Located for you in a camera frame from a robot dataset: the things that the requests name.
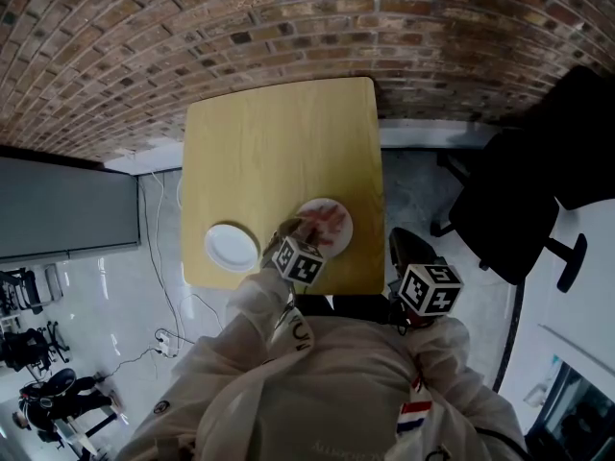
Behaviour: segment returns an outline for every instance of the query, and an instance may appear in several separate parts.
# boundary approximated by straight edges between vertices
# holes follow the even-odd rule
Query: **electrical outlet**
[[[166,356],[169,356],[170,355],[169,347],[170,347],[170,344],[171,344],[171,338],[164,331],[160,332],[159,338],[160,338],[160,340],[162,340],[162,341],[158,342],[158,346],[159,346],[160,351],[162,353],[164,353]]]

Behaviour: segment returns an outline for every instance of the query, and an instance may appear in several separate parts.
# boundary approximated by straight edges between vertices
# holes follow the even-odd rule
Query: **glossy floor tile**
[[[413,231],[456,266],[465,288],[455,308],[455,316],[470,330],[470,365],[484,374],[485,383],[490,385],[500,365],[507,335],[510,288],[491,272],[480,270],[476,257],[454,233],[441,239],[429,237],[431,218],[451,206],[460,186],[450,174],[435,165],[435,155],[431,153],[383,152],[382,165],[386,233],[396,226]],[[151,258],[157,265],[159,261],[162,263],[168,298],[180,310],[185,336],[189,339],[202,334],[213,336],[220,330],[213,313],[199,300],[188,296],[197,294],[222,319],[228,293],[191,287],[183,278],[180,210],[176,201],[180,175],[179,171],[158,175],[165,188],[158,222],[158,248],[155,244],[156,221],[161,189],[152,176],[145,176],[140,178],[147,203],[143,203],[141,196],[142,244],[138,250],[60,263],[58,270],[63,299],[46,307],[37,317],[27,313],[29,326],[39,326],[47,319],[58,321],[73,356],[67,366],[74,368],[80,376],[98,371],[109,374],[120,362],[135,359],[153,347],[156,344],[154,332],[158,328],[175,330],[175,320],[154,273]],[[145,206],[147,221],[143,211]],[[152,256],[145,236],[146,228],[149,228]],[[387,278],[394,279],[390,261],[387,261]],[[184,344],[180,350],[174,351],[181,356],[189,346]],[[130,438],[135,427],[169,386],[171,369],[176,363],[177,358],[147,352],[137,362],[123,365],[108,379],[110,387],[123,401],[125,418],[98,433],[93,438],[95,445],[117,451]],[[54,371],[62,367],[62,364],[56,364]],[[100,414],[91,413],[81,422],[91,427],[100,419]],[[66,459],[73,459],[72,453],[66,455]]]

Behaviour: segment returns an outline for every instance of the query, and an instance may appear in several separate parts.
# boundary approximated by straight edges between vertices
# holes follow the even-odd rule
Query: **wooden table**
[[[182,188],[188,283],[234,289],[245,277],[223,270],[205,253],[212,225],[237,225],[262,250],[303,203],[333,198],[353,218],[353,239],[309,293],[382,291],[381,150],[370,79],[273,85],[191,105]]]

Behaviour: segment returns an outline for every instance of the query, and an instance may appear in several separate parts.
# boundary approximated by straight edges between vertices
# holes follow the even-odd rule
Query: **black chair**
[[[567,292],[580,270],[587,240],[580,234],[571,249],[550,238],[559,206],[543,174],[541,155],[530,146],[529,133],[496,135],[469,177],[440,154],[438,163],[464,188],[449,213],[451,225],[441,228],[432,222],[430,233],[440,237],[457,231],[480,258],[480,268],[491,268],[513,285],[524,280],[546,247],[566,261],[557,288]]]
[[[567,210],[615,198],[613,78],[587,67],[570,70],[520,124],[531,135],[542,175]]]
[[[68,352],[70,348],[60,343],[57,328],[57,322],[49,321],[46,328],[30,328],[22,333],[5,332],[0,338],[0,360],[17,372],[24,367],[37,367],[40,373],[46,372],[52,362],[57,361],[56,355],[64,364],[68,363],[70,360],[62,352]]]
[[[45,278],[51,300],[42,303],[37,289],[37,279],[32,270],[20,268],[10,272],[0,272],[0,304],[5,314],[16,310],[18,306],[22,311],[32,310],[33,314],[40,314],[46,305],[58,301],[62,297],[62,288],[58,282],[55,265],[47,265]]]

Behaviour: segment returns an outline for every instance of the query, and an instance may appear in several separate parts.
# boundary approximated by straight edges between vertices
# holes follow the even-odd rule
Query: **plate with food residue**
[[[313,224],[311,244],[326,258],[339,255],[353,238],[353,219],[345,206],[331,198],[316,198],[302,205],[297,216]]]

